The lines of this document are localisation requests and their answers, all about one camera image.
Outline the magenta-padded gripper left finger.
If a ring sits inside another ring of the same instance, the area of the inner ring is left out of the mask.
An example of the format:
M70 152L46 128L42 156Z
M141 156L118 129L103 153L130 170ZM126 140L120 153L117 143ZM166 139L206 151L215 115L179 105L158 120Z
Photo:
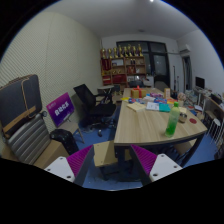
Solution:
M94 146L90 145L68 157L58 157L45 171L82 186L93 156Z

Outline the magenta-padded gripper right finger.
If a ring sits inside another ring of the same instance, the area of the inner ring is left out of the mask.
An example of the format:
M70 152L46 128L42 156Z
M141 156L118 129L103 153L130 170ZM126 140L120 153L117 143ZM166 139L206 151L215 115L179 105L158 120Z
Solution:
M182 169L166 154L156 155L134 144L130 146L130 155L136 163L143 186Z

